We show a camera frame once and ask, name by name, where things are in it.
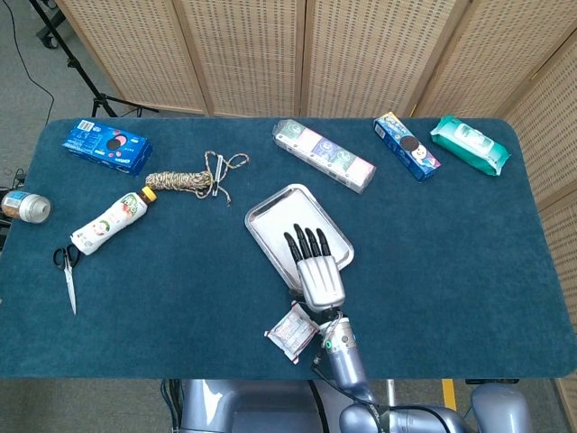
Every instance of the robot finger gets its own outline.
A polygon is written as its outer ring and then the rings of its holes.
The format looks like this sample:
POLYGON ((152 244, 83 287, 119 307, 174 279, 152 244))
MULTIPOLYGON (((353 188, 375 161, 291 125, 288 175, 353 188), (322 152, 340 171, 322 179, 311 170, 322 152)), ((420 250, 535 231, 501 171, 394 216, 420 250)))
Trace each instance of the robot finger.
POLYGON ((315 234, 308 227, 305 229, 305 233, 307 234, 308 242, 310 243, 310 249, 311 252, 313 253, 313 257, 318 257, 319 255, 321 255, 321 250, 318 247, 318 242, 316 241, 315 234))
POLYGON ((298 244, 300 245, 300 251, 303 254, 303 259, 310 259, 312 254, 310 253, 310 248, 308 246, 307 239, 305 238, 305 234, 298 224, 295 224, 294 227, 295 232, 297 232, 298 244))
POLYGON ((331 249, 328 247, 326 236, 320 228, 317 228, 316 235, 318 235, 318 240, 321 243, 321 252, 323 255, 331 255, 331 249))
POLYGON ((300 254, 300 250, 298 250, 297 243, 293 239, 293 237, 285 232, 285 239, 287 240, 288 248, 290 248, 290 253, 292 254, 292 258, 296 262, 303 260, 303 256, 300 254))

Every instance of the scissor blade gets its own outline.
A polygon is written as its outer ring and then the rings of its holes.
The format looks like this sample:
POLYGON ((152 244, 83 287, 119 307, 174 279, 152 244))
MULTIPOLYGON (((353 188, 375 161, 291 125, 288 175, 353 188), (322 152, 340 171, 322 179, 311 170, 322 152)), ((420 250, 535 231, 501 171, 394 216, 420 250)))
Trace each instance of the scissor blade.
POLYGON ((76 294, 74 292, 74 280, 72 279, 72 271, 65 269, 64 274, 66 275, 66 285, 69 287, 69 298, 70 305, 72 306, 72 312, 76 316, 76 294))

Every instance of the green package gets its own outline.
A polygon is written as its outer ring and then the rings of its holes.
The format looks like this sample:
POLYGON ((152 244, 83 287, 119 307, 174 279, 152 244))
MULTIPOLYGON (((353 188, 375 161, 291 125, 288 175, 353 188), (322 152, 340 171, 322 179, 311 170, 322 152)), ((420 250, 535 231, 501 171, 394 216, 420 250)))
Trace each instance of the green package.
POLYGON ((501 144, 471 128, 454 115, 446 115, 431 131, 434 143, 454 153, 477 170, 499 176, 501 168, 511 156, 501 144))

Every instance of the gray floor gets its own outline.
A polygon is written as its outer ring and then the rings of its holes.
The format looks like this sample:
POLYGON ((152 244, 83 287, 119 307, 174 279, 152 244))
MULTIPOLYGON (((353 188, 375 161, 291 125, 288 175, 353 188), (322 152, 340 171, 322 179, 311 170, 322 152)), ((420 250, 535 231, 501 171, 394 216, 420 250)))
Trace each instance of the gray floor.
MULTIPOLYGON (((50 119, 90 115, 92 95, 77 72, 67 68, 63 51, 49 51, 35 38, 41 28, 40 18, 27 2, 8 3, 14 11, 18 42, 32 77, 56 97, 50 119)), ((50 99, 25 77, 4 4, 0 3, 0 9, 0 185, 9 185, 17 168, 28 168, 50 99)), ((61 25, 60 32, 101 91, 113 95, 112 86, 67 23, 61 25)), ((114 108, 119 113, 126 111, 122 106, 114 108)), ((455 386, 458 409, 464 413, 472 387, 464 381, 456 381, 455 386)), ((383 384, 376 382, 375 388, 384 397, 383 384)), ((519 388, 531 407, 535 432, 570 431, 551 380, 524 380, 519 388)), ((159 381, 151 380, 3 379, 0 431, 167 432, 169 413, 158 389, 159 381)), ((399 381, 398 399, 442 404, 441 383, 399 381)))

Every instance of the robotic arm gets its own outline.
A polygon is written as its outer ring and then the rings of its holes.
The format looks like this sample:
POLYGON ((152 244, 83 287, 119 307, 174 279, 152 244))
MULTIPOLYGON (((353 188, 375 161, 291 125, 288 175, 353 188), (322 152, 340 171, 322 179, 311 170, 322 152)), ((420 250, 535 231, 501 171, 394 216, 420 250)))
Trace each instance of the robotic arm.
MULTIPOLYGON (((298 268, 303 295, 311 311, 320 314, 323 336, 322 350, 328 353, 336 388, 353 400, 341 412, 342 433, 474 433, 474 430, 453 410, 432 406, 391 406, 378 413, 378 403, 371 392, 357 348, 351 321, 343 315, 344 287, 341 275, 322 230, 305 233, 294 225, 298 245, 285 233, 288 247, 298 268)), ((313 371, 328 381, 318 369, 319 356, 313 371)), ((486 433, 531 433, 527 403, 523 395, 510 386, 488 383, 472 394, 472 407, 481 431, 486 433)))
MULTIPOLYGON (((297 263, 305 301, 310 310, 320 314, 324 320, 320 327, 323 348, 328 353, 336 384, 355 401, 341 413, 341 431, 379 433, 382 430, 377 402, 364 372, 351 322, 340 310, 344 303, 344 287, 325 234, 317 229, 317 241, 309 228, 305 229, 305 238, 300 226, 295 224, 294 227, 299 246, 290 233, 284 236, 297 263)), ((317 365, 313 366, 313 370, 320 373, 317 365)))

